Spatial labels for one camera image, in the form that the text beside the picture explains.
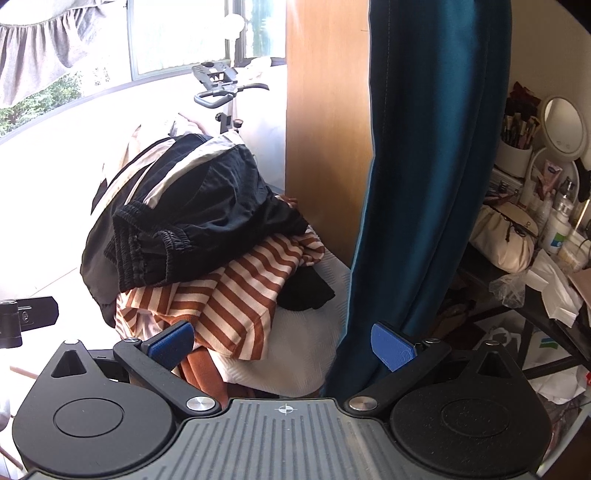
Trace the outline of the wooden wardrobe panel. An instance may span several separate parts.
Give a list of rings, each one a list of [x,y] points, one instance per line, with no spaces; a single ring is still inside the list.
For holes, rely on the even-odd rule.
[[[353,261],[370,160],[369,4],[287,4],[286,192]]]

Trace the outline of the grey hanging garment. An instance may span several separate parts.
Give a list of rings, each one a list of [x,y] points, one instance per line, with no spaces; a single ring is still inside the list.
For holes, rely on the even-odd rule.
[[[8,108],[68,73],[93,49],[111,1],[3,1],[1,106]]]

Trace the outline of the exercise bike handlebar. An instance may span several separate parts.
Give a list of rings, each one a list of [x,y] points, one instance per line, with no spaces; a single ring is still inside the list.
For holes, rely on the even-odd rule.
[[[193,101],[209,110],[217,110],[223,106],[228,108],[226,112],[215,114],[215,120],[219,123],[219,131],[238,132],[243,125],[242,119],[235,115],[235,98],[246,90],[270,90],[265,83],[247,81],[243,83],[238,79],[238,71],[224,62],[204,62],[191,67],[194,78],[204,90],[193,96]]]

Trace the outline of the white lotion bottle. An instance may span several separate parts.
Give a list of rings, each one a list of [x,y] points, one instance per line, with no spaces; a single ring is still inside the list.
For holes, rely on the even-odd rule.
[[[549,254],[557,254],[570,231],[570,214],[573,203],[570,200],[561,201],[557,208],[553,208],[541,237],[541,247]]]

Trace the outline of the brown white striped shirt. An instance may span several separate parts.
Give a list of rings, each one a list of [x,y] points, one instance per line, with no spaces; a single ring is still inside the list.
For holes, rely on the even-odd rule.
[[[197,280],[139,287],[117,296],[115,330],[123,339],[148,339],[187,321],[193,350],[180,362],[182,378],[228,404],[228,386],[212,354],[229,360],[266,357],[276,308],[318,309],[335,294],[315,272],[325,246],[313,228],[298,236],[273,234]]]

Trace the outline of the beige drawstring pouch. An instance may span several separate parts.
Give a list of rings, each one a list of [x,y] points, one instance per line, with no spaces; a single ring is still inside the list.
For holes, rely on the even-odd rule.
[[[538,234],[536,222],[518,206],[483,205],[469,243],[497,268],[516,274],[529,267]]]

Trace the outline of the white brush holder cup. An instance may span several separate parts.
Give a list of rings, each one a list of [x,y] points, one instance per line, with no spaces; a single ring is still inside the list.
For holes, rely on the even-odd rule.
[[[508,175],[523,179],[528,171],[532,151],[532,148],[516,148],[501,140],[497,149],[495,166]]]

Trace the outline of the round vanity mirror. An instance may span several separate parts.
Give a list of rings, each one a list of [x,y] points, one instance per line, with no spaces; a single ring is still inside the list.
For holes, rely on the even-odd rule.
[[[589,143],[584,116],[569,99],[553,95],[540,104],[538,118],[541,124],[533,140],[526,179],[534,180],[534,169],[542,172],[544,162],[550,160],[563,168],[556,189],[566,178],[570,178],[574,184],[571,197],[576,202],[580,178],[575,161],[583,157]]]

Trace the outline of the teal blue curtain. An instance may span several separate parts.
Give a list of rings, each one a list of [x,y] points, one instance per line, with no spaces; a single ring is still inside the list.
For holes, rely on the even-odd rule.
[[[369,20],[374,159],[324,387],[339,402],[386,375],[375,324],[431,330],[488,188],[511,58],[507,1],[374,1]]]

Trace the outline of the black shorts white stripe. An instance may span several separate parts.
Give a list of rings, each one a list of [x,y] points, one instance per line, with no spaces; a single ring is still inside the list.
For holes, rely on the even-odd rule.
[[[270,235],[307,228],[238,133],[160,139],[97,192],[80,274],[113,327],[119,294],[195,280]]]

